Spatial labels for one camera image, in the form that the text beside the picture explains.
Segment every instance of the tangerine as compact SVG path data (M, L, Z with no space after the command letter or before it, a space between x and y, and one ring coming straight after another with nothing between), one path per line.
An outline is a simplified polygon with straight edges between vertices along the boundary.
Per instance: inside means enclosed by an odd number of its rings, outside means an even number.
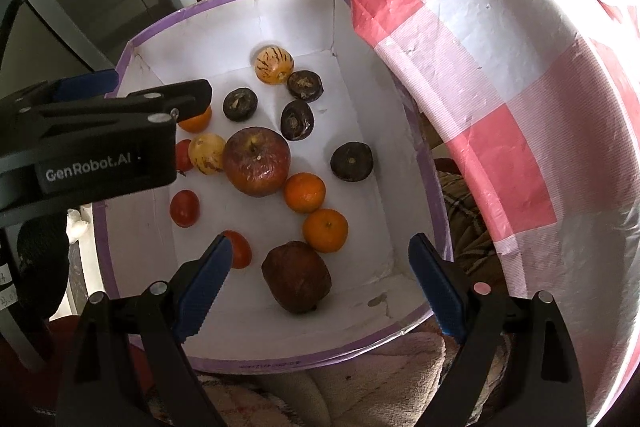
M320 208L302 224L302 235L311 248L321 253L337 252L349 235L349 223L337 210Z
M251 251L251 245L249 245L249 242L244 238L244 235L235 230L225 230L222 232L222 235L231 241L231 248L234 251L231 268L241 269L249 266L254 254Z
M310 214L324 202L324 182L311 172L299 172L290 177L283 188L284 200L294 212Z
M180 129L192 132L193 134L204 131L211 121L212 110L211 106L207 106L204 113L194 116L193 118L188 118L187 120L182 120L178 122L178 126Z

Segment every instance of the cherry tomato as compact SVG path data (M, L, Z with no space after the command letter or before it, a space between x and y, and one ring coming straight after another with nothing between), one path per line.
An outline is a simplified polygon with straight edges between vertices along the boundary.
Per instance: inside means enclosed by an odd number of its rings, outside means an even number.
M231 241L231 247L234 250L234 260L231 263L231 268L241 269L249 266L254 254L251 252L251 246L244 236L235 230L225 230L222 235Z
M200 200L191 190L176 192L169 205L169 214L176 225L188 229L200 217Z
M180 172L187 172L193 169L189 159L189 144L191 140L181 140L175 144L175 168Z

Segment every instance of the plastic tablecloth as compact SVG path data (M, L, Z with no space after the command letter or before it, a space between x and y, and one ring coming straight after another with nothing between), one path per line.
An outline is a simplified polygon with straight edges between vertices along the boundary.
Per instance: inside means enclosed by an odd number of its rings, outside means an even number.
M478 202L513 296L553 293L590 423L638 366L640 0L353 0Z

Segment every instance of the dark brown fruit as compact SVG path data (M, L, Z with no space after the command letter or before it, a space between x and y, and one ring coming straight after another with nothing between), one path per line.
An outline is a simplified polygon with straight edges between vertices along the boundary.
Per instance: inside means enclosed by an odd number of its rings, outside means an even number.
M366 143L347 142L331 156L331 170L346 182L361 182L373 170L373 155Z
M249 120L258 107L258 97L248 87L239 87L231 91L222 103L225 116L234 122Z
M294 71L287 79L287 89L303 102L314 102L324 92L320 75L313 71Z
M314 114L308 103L294 100L287 103L280 117L280 132L290 142L303 140L314 129Z
M254 198L277 192L289 177L289 144L266 127L246 127L226 142L222 168L232 185Z
M316 250L302 241L274 248L262 263L262 275L278 304L291 313L305 313L331 289L331 275Z

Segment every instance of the red apple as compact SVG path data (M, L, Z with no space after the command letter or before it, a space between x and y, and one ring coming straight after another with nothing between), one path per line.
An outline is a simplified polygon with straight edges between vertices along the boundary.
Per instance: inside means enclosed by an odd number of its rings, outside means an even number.
M287 141L266 127L246 127L226 142L222 168L232 185L254 198L277 192L289 177Z

